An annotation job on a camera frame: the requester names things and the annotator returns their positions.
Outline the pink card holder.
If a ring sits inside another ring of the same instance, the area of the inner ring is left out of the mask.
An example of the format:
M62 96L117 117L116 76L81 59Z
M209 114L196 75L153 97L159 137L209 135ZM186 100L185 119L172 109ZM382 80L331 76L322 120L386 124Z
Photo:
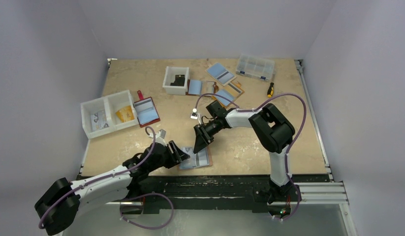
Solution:
M180 170L191 170L212 166L213 161L208 147L198 153L193 153L192 147L182 147L181 151L189 155L189 158L179 165Z

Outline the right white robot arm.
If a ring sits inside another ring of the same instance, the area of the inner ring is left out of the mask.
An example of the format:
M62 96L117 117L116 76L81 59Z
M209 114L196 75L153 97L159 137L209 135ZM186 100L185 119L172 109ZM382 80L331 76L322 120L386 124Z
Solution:
M287 154L295 134L295 129L288 119L271 103L258 111L243 112L240 109L227 110L218 101L214 101L206 109L212 119L194 127L194 153L211 144L214 135L223 129L251 128L270 157L269 202L285 200L293 186Z

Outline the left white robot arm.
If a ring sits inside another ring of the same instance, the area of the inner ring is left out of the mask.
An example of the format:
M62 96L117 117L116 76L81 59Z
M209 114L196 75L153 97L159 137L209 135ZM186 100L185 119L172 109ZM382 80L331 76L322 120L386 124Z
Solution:
M138 184L149 173L160 167L170 169L187 159L189 155L173 141L155 142L106 173L73 182L60 178L34 205L40 218L38 227L53 236L94 207L123 199L135 201L140 196Z

